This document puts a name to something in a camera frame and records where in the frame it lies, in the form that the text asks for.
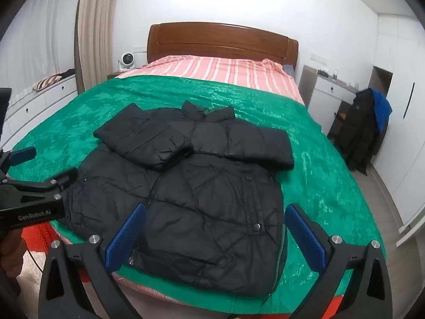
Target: jacket collar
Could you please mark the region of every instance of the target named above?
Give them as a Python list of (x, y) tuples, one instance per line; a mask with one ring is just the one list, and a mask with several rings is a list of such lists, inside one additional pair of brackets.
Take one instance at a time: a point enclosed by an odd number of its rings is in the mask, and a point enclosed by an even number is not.
[(194, 121), (219, 122), (235, 118), (235, 111), (232, 106), (217, 109), (209, 114), (205, 114), (201, 109), (189, 101), (185, 101), (181, 107), (183, 114)]

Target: wooden headboard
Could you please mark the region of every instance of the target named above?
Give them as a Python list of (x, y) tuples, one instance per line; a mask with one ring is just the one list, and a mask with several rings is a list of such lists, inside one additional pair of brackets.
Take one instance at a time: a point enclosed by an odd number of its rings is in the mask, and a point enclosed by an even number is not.
[(168, 55), (256, 61), (268, 58), (295, 69), (298, 41), (277, 33), (230, 24), (179, 22), (152, 25), (147, 40), (147, 62)]

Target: beige curtain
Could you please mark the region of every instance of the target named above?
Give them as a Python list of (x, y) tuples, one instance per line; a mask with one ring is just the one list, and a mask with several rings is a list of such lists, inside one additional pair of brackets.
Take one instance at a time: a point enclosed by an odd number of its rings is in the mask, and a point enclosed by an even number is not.
[(84, 89), (104, 82), (112, 73), (111, 34), (115, 0), (80, 0), (78, 50)]

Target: small object on desk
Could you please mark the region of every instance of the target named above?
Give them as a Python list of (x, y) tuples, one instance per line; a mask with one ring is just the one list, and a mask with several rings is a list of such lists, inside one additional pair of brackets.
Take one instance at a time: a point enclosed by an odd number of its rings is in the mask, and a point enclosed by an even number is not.
[(329, 77), (329, 74), (328, 73), (326, 73), (325, 71), (323, 71), (323, 70), (318, 70), (317, 71), (317, 74), (318, 75), (321, 75), (321, 76), (324, 76), (325, 78), (328, 78)]
[(120, 74), (123, 74), (124, 72), (114, 72), (114, 73), (112, 73), (112, 74), (108, 74), (108, 76), (107, 76), (107, 78), (108, 78), (108, 80), (109, 79), (112, 79), (112, 78), (115, 78), (116, 76), (119, 76)]

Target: jacket pocket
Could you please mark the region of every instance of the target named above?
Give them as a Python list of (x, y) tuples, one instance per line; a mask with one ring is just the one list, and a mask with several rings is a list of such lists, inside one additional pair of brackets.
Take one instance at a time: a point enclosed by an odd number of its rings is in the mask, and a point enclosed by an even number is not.
[(246, 222), (253, 232), (259, 232), (263, 229), (263, 212), (261, 210), (260, 197), (254, 177), (245, 175), (243, 179), (244, 186), (244, 205), (246, 213)]

